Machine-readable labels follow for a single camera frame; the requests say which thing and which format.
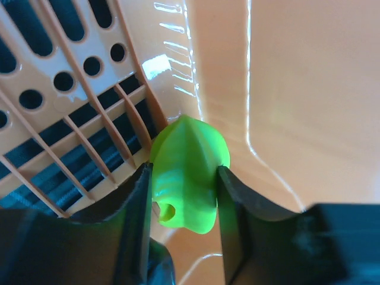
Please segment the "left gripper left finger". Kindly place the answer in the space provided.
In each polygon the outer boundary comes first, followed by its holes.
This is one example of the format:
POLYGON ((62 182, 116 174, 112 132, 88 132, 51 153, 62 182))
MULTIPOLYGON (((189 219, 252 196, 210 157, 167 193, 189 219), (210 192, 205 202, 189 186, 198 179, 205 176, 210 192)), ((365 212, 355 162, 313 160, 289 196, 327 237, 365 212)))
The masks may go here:
POLYGON ((172 257, 150 236, 152 168, 70 218, 1 210, 1 283, 174 284, 172 257))

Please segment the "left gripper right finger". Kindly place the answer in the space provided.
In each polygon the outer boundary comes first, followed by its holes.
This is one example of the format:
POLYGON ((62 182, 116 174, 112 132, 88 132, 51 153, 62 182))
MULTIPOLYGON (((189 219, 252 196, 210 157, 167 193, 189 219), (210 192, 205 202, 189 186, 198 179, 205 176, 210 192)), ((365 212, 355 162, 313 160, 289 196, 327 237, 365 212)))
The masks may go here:
POLYGON ((295 213, 217 169, 227 284, 378 284, 379 205, 319 203, 295 213))

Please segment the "small green toy vegetable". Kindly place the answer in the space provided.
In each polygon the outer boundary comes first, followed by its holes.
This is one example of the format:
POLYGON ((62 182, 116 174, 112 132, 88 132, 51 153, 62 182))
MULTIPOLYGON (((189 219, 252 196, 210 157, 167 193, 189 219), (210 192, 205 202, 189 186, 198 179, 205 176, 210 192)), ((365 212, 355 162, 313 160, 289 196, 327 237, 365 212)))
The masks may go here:
POLYGON ((217 215, 217 168, 230 166, 221 133, 187 115, 162 130, 150 152, 152 199, 158 221, 169 228, 206 234, 217 215))

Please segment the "orange plastic basket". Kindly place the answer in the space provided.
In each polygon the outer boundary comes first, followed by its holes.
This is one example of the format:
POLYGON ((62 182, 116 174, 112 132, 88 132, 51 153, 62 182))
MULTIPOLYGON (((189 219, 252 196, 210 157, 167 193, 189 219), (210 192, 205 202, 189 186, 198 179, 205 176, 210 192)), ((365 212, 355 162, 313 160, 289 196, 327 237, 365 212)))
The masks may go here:
MULTIPOLYGON (((379 2, 1 2, 1 210, 70 218, 182 115, 283 208, 379 205, 379 2)), ((151 200, 174 284, 227 284, 218 202, 202 235, 151 200)))

